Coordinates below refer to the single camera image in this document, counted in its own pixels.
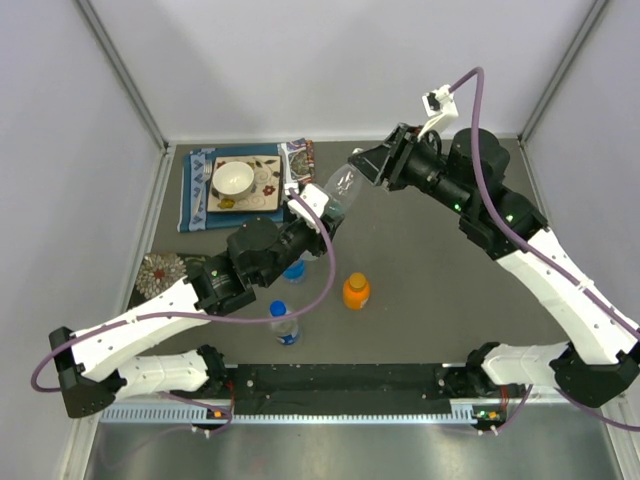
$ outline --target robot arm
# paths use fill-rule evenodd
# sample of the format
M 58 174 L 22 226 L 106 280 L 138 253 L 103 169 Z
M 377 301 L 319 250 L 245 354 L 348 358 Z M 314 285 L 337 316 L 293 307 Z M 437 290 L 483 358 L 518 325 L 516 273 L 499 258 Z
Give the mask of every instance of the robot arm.
M 330 237 L 344 219 L 335 212 L 323 214 L 329 197 L 311 184 L 302 198 L 312 206 Z M 290 201 L 296 214 L 278 228 L 269 219 L 255 217 L 227 238 L 227 249 L 148 302 L 101 325 L 72 332 L 66 327 L 49 335 L 55 349 L 73 337 L 83 336 L 118 322 L 125 325 L 80 342 L 55 357 L 56 370 L 67 413 L 71 418 L 91 415 L 116 400 L 160 391 L 198 391 L 211 397 L 225 377 L 224 363 L 209 346 L 166 357 L 139 357 L 149 348 L 205 320 L 185 317 L 138 321 L 160 311 L 206 312 L 228 315 L 256 299 L 253 285 L 270 286 L 305 252 L 326 252 L 317 226 L 307 212 Z
M 431 103 L 425 100 L 427 111 L 438 108 L 437 95 L 451 101 L 441 90 L 425 97 L 431 99 Z M 582 293 L 590 287 L 613 309 L 562 249 L 544 216 L 528 199 L 502 184 L 509 153 L 495 136 L 481 130 L 482 170 L 500 216 L 529 245 L 581 280 L 580 285 L 574 286 L 533 254 L 519 250 L 495 225 L 476 185 L 470 137 L 470 129 L 458 132 L 445 156 L 437 133 L 399 124 L 381 145 L 354 152 L 349 163 L 374 186 L 384 185 L 389 191 L 416 187 L 459 215 L 459 228 L 467 238 L 515 275 L 571 340 L 530 347 L 485 344 L 470 355 L 465 374 L 473 378 L 466 378 L 463 384 L 476 385 L 478 393 L 511 383 L 551 386 L 584 405 L 598 407 L 626 390 L 638 375 L 640 347 Z M 623 319 L 638 329 L 636 323 Z M 448 380 L 443 379 L 445 386 Z

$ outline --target orange bottle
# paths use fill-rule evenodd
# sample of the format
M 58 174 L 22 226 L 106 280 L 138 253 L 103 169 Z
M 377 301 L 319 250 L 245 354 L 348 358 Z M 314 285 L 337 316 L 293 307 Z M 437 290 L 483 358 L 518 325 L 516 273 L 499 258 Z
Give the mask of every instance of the orange bottle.
M 344 304 L 352 310 L 360 310 L 365 306 L 371 295 L 371 286 L 367 277 L 361 273 L 351 275 L 342 288 Z

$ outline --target white wall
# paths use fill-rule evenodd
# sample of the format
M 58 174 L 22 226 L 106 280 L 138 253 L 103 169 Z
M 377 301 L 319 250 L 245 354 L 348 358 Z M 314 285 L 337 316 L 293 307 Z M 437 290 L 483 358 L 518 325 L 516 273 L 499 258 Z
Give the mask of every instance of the white wall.
M 165 136 L 260 140 L 382 138 L 476 65 L 485 128 L 517 134 L 591 2 L 93 3 Z
M 50 331 L 113 315 L 158 152 L 70 1 L 5 2 L 0 71 L 0 476 L 39 480 L 70 421 L 29 376 Z
M 561 241 L 640 322 L 640 3 L 611 2 L 529 143 Z M 640 413 L 640 395 L 636 396 Z

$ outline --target white bowl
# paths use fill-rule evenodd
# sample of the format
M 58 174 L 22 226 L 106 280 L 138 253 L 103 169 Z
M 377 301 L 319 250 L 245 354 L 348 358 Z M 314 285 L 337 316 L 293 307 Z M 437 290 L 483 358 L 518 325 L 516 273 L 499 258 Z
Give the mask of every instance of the white bowl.
M 220 195 L 232 200 L 241 200 L 251 193 L 253 168 L 244 162 L 226 163 L 213 173 L 213 188 Z

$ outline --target cable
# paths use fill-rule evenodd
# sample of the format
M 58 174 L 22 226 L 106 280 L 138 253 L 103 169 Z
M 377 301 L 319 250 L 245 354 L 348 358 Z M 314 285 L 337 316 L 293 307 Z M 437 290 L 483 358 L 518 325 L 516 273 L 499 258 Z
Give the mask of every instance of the cable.
M 467 72 L 460 80 L 455 82 L 449 91 L 451 93 L 455 92 L 458 88 L 464 85 L 468 80 L 472 77 L 476 77 L 476 93 L 475 98 L 473 100 L 473 110 L 471 114 L 471 160 L 473 163 L 473 173 L 476 179 L 476 183 L 478 185 L 478 190 L 480 191 L 480 197 L 482 198 L 482 203 L 484 203 L 489 216 L 494 221 L 496 226 L 500 229 L 504 235 L 511 240 L 516 246 L 518 246 L 523 252 L 531 253 L 535 255 L 539 260 L 549 265 L 551 268 L 560 273 L 563 277 L 565 277 L 569 282 L 571 282 L 575 286 L 580 286 L 580 281 L 575 278 L 571 273 L 569 273 L 562 266 L 558 265 L 552 259 L 547 257 L 544 253 L 536 249 L 535 247 L 529 245 L 525 239 L 520 237 L 516 232 L 511 230 L 509 225 L 507 225 L 503 220 L 495 205 L 493 204 L 493 200 L 491 200 L 491 195 L 489 195 L 489 190 L 487 189 L 487 184 L 484 181 L 484 176 L 482 174 L 482 163 L 480 160 L 480 108 L 482 105 L 482 92 L 484 89 L 484 69 L 482 67 L 476 67 L 469 72 Z M 636 340 L 640 341 L 640 333 L 636 332 L 620 315 L 618 315 L 613 308 L 609 308 L 606 303 L 604 303 L 600 298 L 588 288 L 582 290 L 582 293 L 586 295 L 589 300 L 591 300 L 595 305 L 600 308 L 605 314 L 611 317 L 618 325 L 624 328 L 629 334 L 636 338 Z M 634 427 L 632 425 L 625 425 L 615 420 L 610 420 L 605 418 L 593 410 L 585 407 L 584 405 L 579 404 L 575 400 L 571 399 L 564 392 L 560 391 L 560 394 L 569 400 L 572 404 L 578 406 L 581 410 L 588 413 L 589 415 L 599 418 L 605 423 L 612 425 L 617 428 L 621 428 L 623 430 L 628 430 L 631 432 L 640 432 L 640 427 Z M 504 429 L 508 424 L 511 423 L 513 417 L 516 413 L 518 413 L 520 407 L 524 405 L 526 398 L 528 395 L 525 395 L 523 401 L 520 402 L 520 405 L 516 408 L 514 414 L 500 427 L 500 430 Z
M 636 426 L 636 425 L 627 425 L 625 423 L 620 423 L 620 422 L 616 422 L 615 420 L 611 420 L 610 418 L 605 417 L 604 415 L 600 415 L 598 412 L 596 412 L 595 410 L 593 410 L 592 408 L 589 407 L 585 407 L 584 405 L 582 405 L 579 402 L 576 402 L 573 398 L 571 398 L 569 395 L 567 395 L 566 393 L 564 393 L 562 390 L 560 390 L 559 388 L 556 388 L 556 390 L 558 391 L 558 393 L 560 395 L 562 395 L 571 405 L 573 405 L 574 407 L 577 407 L 578 409 L 582 410 L 584 413 L 586 413 L 587 415 L 590 415 L 594 418 L 597 418 L 598 420 L 600 420 L 601 422 L 604 422 L 608 425 L 611 425 L 612 427 L 615 428 L 621 428 L 622 430 L 627 430 L 629 432 L 640 432 L 640 425 Z
M 185 318 L 197 318 L 201 320 L 207 320 L 209 322 L 226 322 L 226 323 L 243 323 L 243 324 L 269 323 L 269 322 L 275 322 L 275 321 L 281 322 L 282 320 L 303 315 L 305 313 L 310 312 L 311 310 L 316 308 L 318 305 L 320 305 L 320 303 L 325 299 L 325 297 L 331 290 L 331 287 L 333 286 L 333 282 L 336 277 L 336 254 L 333 249 L 333 244 L 331 243 L 331 237 L 329 236 L 329 232 L 327 232 L 327 229 L 325 228 L 322 221 L 314 213 L 311 207 L 309 207 L 293 189 L 289 190 L 289 194 L 293 197 L 294 200 L 297 200 L 300 203 L 300 205 L 302 205 L 302 208 L 304 208 L 307 211 L 307 213 L 309 213 L 309 215 L 311 215 L 311 218 L 320 229 L 320 235 L 322 235 L 322 239 L 324 240 L 324 243 L 327 246 L 327 255 L 329 256 L 329 276 L 327 277 L 327 283 L 325 284 L 324 289 L 322 290 L 322 292 L 320 292 L 320 295 L 318 295 L 318 297 L 313 302 L 311 302 L 306 307 L 300 310 L 297 310 L 296 312 L 288 313 L 287 315 L 283 315 L 280 317 L 230 318 L 230 317 L 219 317 L 216 315 L 206 315 L 203 313 L 160 312 L 160 313 L 150 313 L 147 315 L 140 315 L 137 317 L 137 320 L 142 321 L 142 320 L 148 320 L 151 318 L 163 318 L 163 317 L 185 317 Z M 38 384 L 38 377 L 40 376 L 40 373 L 42 372 L 44 367 L 46 367 L 51 360 L 53 360 L 56 356 L 58 356 L 60 353 L 64 352 L 68 348 L 71 348 L 80 342 L 84 342 L 85 340 L 89 340 L 90 338 L 95 337 L 96 335 L 101 335 L 105 332 L 123 327 L 124 325 L 127 325 L 127 324 L 128 322 L 126 320 L 120 320 L 110 325 L 100 327 L 96 330 L 92 330 L 91 332 L 85 333 L 80 337 L 72 338 L 64 342 L 63 344 L 59 345 L 58 347 L 54 348 L 40 361 L 40 363 L 38 363 L 35 370 L 31 374 L 31 388 L 33 388 L 36 392 L 41 392 L 41 393 L 59 392 L 60 388 L 58 387 L 42 387 Z
M 495 435 L 499 435 L 500 433 L 502 433 L 502 431 L 508 427 L 509 425 L 511 425 L 516 418 L 518 418 L 518 416 L 520 415 L 520 413 L 522 412 L 522 407 L 524 407 L 524 404 L 527 403 L 527 400 L 529 400 L 529 396 L 531 395 L 531 391 L 533 390 L 533 385 L 529 385 L 529 387 L 527 387 L 527 390 L 524 392 L 524 395 L 522 396 L 522 400 L 520 400 L 520 403 L 518 403 L 518 406 L 515 408 L 515 410 L 513 411 L 513 413 L 509 416 L 509 418 L 507 418 L 507 420 L 500 425 L 499 427 L 491 427 L 491 430 L 487 430 L 487 432 L 491 431 L 493 432 Z M 464 433 L 467 435 L 474 435 L 474 436 L 480 436 L 483 435 L 485 432 L 482 430 L 476 430 L 472 427 L 472 429 L 462 429 L 462 430 L 458 430 L 458 429 L 454 429 L 454 428 L 444 428 L 445 430 L 451 431 L 451 432 L 457 432 L 457 433 Z
M 227 422 L 225 424 L 223 424 L 222 426 L 220 426 L 219 428 L 217 428 L 216 430 L 207 430 L 207 432 L 210 432 L 209 434 L 214 434 L 217 435 L 219 433 L 224 432 L 227 428 L 229 428 L 229 426 L 231 425 L 231 421 L 233 420 L 233 413 L 231 412 L 231 410 L 228 410 L 226 408 L 223 407 L 216 407 L 215 405 L 209 405 L 206 403 L 202 403 L 202 402 L 198 402 L 195 400 L 191 400 L 188 398 L 182 398 L 182 397 L 178 397 L 177 395 L 173 395 L 171 393 L 160 393 L 161 397 L 167 398 L 169 400 L 176 400 L 182 403 L 185 403 L 187 405 L 193 405 L 196 407 L 203 407 L 206 408 L 208 410 L 211 410 L 212 412 L 221 412 L 227 419 Z M 100 444 L 98 447 L 98 453 L 100 455 L 100 461 L 102 462 L 102 464 L 104 465 L 104 467 L 107 470 L 117 470 L 120 467 L 122 467 L 122 465 L 124 465 L 126 462 L 128 462 L 129 460 L 131 460 L 135 455 L 137 455 L 141 450 L 143 450 L 144 448 L 146 448 L 148 445 L 150 445 L 151 443 L 155 442 L 156 440 L 159 440 L 160 438 L 169 435 L 170 433 L 173 432 L 184 432 L 184 431 L 191 431 L 191 432 L 195 432 L 197 430 L 199 430 L 196 427 L 193 426 L 187 426 L 187 425 L 179 425 L 179 426 L 175 426 L 175 427 L 170 427 L 167 428 L 165 430 L 162 430 L 158 433 L 156 433 L 155 435 L 149 437 L 147 440 L 145 440 L 144 442 L 142 442 L 140 445 L 137 445 L 135 448 L 133 448 L 130 452 L 128 452 L 126 455 L 124 455 L 124 457 L 122 457 L 120 460 L 118 460 L 115 463 L 111 463 L 107 460 L 107 455 L 105 452 L 105 439 L 101 438 L 100 439 Z
M 506 385 L 500 386 L 500 411 L 506 412 L 509 406 L 509 391 Z
M 329 237 L 329 232 L 324 227 L 322 221 L 318 218 L 318 216 L 313 212 L 313 210 L 300 198 L 300 196 L 293 190 L 289 189 L 289 194 L 293 197 L 294 200 L 300 202 L 300 205 L 304 207 L 304 209 L 311 215 L 313 221 L 320 227 L 320 234 L 324 240 L 325 245 L 327 246 L 327 254 L 329 256 L 329 278 L 327 278 L 327 283 L 320 293 L 318 297 L 311 302 L 306 307 L 296 310 L 293 313 L 288 313 L 281 317 L 267 317 L 267 318 L 234 318 L 234 317 L 218 317 L 215 315 L 207 315 L 204 313 L 189 313 L 189 312 L 156 312 L 149 313 L 146 315 L 140 315 L 138 320 L 147 320 L 149 318 L 162 318 L 162 317 L 185 317 L 185 318 L 195 318 L 199 320 L 209 320 L 213 322 L 222 322 L 222 323 L 242 323 L 242 324 L 251 324 L 251 323 L 270 323 L 270 322 L 281 322 L 282 320 L 287 320 L 290 318 L 295 318 L 298 315 L 304 315 L 305 313 L 310 312 L 314 308 L 316 308 L 320 303 L 325 299 L 328 295 L 329 290 L 333 285 L 333 281 L 336 276 L 336 257 L 335 252 L 333 250 L 333 245 L 331 244 L 331 237 Z

